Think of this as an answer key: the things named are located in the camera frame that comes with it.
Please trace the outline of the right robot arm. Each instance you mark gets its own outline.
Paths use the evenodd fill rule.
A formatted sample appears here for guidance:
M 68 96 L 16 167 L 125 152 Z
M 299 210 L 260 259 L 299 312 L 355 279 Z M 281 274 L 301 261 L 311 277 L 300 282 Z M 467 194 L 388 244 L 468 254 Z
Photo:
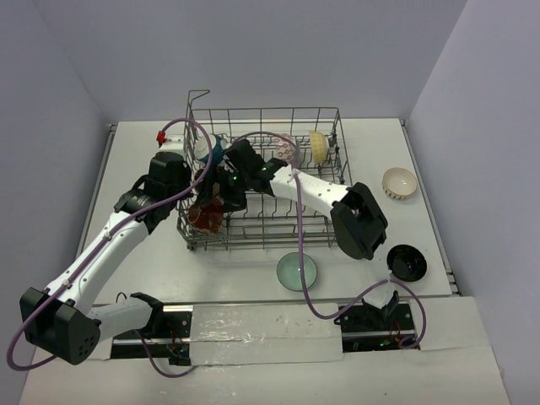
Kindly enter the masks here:
M 294 201 L 311 208 L 332 221 L 337 245 L 349 257 L 371 260 L 386 240 L 387 219 L 370 189 L 363 183 L 338 185 L 307 175 L 296 166 L 300 159 L 297 145 L 279 134 L 278 138 L 293 150 L 289 160 L 265 161 L 257 154 L 247 136 L 227 146 L 222 138 L 199 139 L 195 158 L 202 163 L 221 166 L 219 195 L 225 201 L 247 191 Z

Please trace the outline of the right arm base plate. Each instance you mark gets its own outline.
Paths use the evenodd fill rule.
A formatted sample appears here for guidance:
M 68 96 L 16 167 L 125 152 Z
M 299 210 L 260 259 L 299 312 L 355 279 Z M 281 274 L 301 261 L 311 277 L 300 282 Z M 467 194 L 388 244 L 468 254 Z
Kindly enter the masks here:
M 418 335 L 406 302 L 400 302 L 384 321 L 375 308 L 355 305 L 334 324 L 341 329 L 344 353 L 399 350 L 414 345 Z

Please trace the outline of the yellow dotted bowl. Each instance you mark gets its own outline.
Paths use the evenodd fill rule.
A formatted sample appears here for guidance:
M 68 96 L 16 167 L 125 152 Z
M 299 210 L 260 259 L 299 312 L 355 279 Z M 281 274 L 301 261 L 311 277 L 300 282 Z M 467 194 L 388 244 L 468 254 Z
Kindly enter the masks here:
M 315 165 L 322 165 L 329 152 L 328 138 L 321 132 L 310 131 L 310 149 L 313 163 Z

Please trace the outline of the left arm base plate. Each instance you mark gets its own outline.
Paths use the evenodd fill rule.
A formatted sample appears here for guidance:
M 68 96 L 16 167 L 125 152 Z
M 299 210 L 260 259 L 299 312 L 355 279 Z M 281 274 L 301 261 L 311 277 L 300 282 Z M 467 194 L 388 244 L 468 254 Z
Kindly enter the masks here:
M 164 319 L 152 332 L 142 336 L 154 361 L 165 360 L 167 365 L 191 366 L 190 333 L 191 305 L 166 305 Z M 146 359 L 143 343 L 135 331 L 124 332 L 112 339 L 111 359 Z

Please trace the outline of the white ceramic bowl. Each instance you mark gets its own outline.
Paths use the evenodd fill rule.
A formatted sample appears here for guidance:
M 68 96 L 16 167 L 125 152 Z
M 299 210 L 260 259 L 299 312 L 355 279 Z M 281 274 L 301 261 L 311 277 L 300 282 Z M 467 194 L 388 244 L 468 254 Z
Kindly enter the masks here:
M 223 204 L 216 197 L 202 207 L 193 204 L 188 209 L 187 220 L 198 232 L 216 234 L 224 221 Z

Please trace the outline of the blue inside red patterned bowl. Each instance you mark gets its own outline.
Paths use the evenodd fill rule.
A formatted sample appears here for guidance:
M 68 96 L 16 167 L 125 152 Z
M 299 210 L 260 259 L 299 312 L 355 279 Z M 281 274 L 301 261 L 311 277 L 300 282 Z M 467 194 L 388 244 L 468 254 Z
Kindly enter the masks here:
M 293 138 L 287 133 L 279 133 L 275 138 L 276 147 L 274 156 L 285 163 L 298 167 L 300 162 L 300 152 Z

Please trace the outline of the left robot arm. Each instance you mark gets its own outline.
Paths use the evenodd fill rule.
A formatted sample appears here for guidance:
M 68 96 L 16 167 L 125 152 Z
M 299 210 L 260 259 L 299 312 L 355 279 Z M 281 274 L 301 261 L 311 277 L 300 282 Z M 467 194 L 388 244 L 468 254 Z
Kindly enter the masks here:
M 23 293 L 19 308 L 26 341 L 79 365 L 108 338 L 131 330 L 149 337 L 159 334 L 165 325 L 163 304 L 147 294 L 92 306 L 124 259 L 175 209 L 173 197 L 189 197 L 191 178 L 180 153 L 158 152 L 148 173 L 121 195 L 104 228 L 76 261 L 44 289 Z

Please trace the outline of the dark teal white bowl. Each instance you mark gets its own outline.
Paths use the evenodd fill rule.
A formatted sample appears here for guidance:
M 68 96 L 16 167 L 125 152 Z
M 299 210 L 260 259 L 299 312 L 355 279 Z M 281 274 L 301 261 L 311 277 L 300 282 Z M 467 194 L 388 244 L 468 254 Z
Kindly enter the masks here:
M 219 165 L 224 157 L 224 151 L 227 149 L 226 140 L 220 135 L 211 134 L 210 143 L 205 137 L 200 137 L 195 143 L 194 156 L 196 160 L 206 164 L 209 156 L 212 156 L 212 164 Z

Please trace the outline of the brown rimmed cream bowl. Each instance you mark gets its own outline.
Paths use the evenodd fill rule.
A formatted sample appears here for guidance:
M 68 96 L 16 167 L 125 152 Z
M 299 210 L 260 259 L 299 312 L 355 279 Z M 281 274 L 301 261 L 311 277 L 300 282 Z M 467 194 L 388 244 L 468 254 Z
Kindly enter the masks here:
M 212 170 L 209 169 L 206 173 L 206 175 L 203 174 L 204 169 L 199 169 L 195 173 L 194 181 L 197 182 L 195 186 L 195 191 L 197 195 L 206 194 L 210 191 L 212 191 L 212 181 L 213 181 L 213 173 Z

